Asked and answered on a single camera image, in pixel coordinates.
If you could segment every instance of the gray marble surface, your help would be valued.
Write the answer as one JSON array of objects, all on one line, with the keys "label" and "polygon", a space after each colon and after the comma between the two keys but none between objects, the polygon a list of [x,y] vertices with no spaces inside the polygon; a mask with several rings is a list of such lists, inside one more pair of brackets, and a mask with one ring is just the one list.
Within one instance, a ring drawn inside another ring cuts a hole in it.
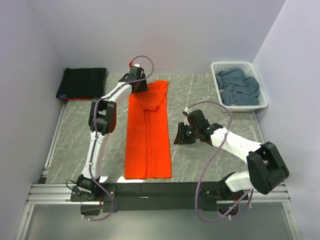
[{"label": "gray marble surface", "polygon": [[[122,75],[114,74],[107,78],[105,92],[112,90]],[[168,80],[167,114],[172,162],[172,178],[147,179],[145,182],[196,182],[210,156],[216,150],[206,143],[193,145],[174,145],[179,122],[185,120],[182,111],[186,106],[203,100],[218,102],[211,74],[155,74],[148,82],[157,79]],[[88,117],[91,107],[89,100],[71,100],[67,103],[62,117],[57,143],[53,152],[47,184],[62,184],[76,180],[85,165],[90,143]],[[102,161],[102,175],[108,176],[107,182],[116,182],[124,176],[124,160],[127,133],[126,99],[117,109],[117,125],[105,147]],[[227,126],[228,115],[221,108],[210,103],[200,104],[211,124]],[[252,141],[262,142],[258,121],[254,112],[235,112],[231,131]],[[243,161],[222,150],[211,162],[204,175],[204,181],[219,181],[230,172],[246,170]]]}]

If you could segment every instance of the folded black towel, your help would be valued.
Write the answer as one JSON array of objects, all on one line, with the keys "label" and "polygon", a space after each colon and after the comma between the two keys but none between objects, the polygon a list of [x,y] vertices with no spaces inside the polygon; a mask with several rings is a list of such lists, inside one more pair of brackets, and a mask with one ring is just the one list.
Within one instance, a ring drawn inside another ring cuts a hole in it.
[{"label": "folded black towel", "polygon": [[105,68],[66,68],[56,98],[93,99],[104,94]]}]

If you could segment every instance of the folded shirt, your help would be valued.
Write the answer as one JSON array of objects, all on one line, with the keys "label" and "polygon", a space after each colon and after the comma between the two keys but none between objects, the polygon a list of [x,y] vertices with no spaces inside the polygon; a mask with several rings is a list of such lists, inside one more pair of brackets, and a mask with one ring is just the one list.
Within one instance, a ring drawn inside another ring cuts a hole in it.
[{"label": "folded shirt", "polygon": [[129,97],[125,147],[126,179],[171,178],[167,116],[169,83],[157,80]]}]

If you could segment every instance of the white wall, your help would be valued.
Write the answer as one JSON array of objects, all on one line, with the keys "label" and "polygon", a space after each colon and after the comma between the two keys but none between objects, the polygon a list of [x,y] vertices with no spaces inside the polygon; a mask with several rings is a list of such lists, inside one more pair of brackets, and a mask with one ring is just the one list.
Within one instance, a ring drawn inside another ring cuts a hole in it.
[{"label": "white wall", "polygon": [[64,67],[123,73],[145,54],[157,73],[210,73],[214,61],[252,62],[285,0],[29,2]]},{"label": "white wall", "polygon": [[14,238],[41,176],[63,67],[26,0],[0,0],[0,239]]},{"label": "white wall", "polygon": [[305,240],[319,239],[320,1],[287,0],[253,64],[269,106],[257,116],[289,168],[286,181]]}]

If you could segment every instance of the glass panel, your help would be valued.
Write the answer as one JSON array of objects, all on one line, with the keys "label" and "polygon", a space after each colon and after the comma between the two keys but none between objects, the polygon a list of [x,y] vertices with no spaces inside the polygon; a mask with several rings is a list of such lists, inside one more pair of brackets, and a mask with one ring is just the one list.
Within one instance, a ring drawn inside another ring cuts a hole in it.
[{"label": "glass panel", "polygon": [[[217,212],[204,212],[208,218]],[[195,210],[120,211],[88,222],[79,205],[36,205],[27,240],[291,240],[282,203],[253,203],[229,221],[199,220]]]}]

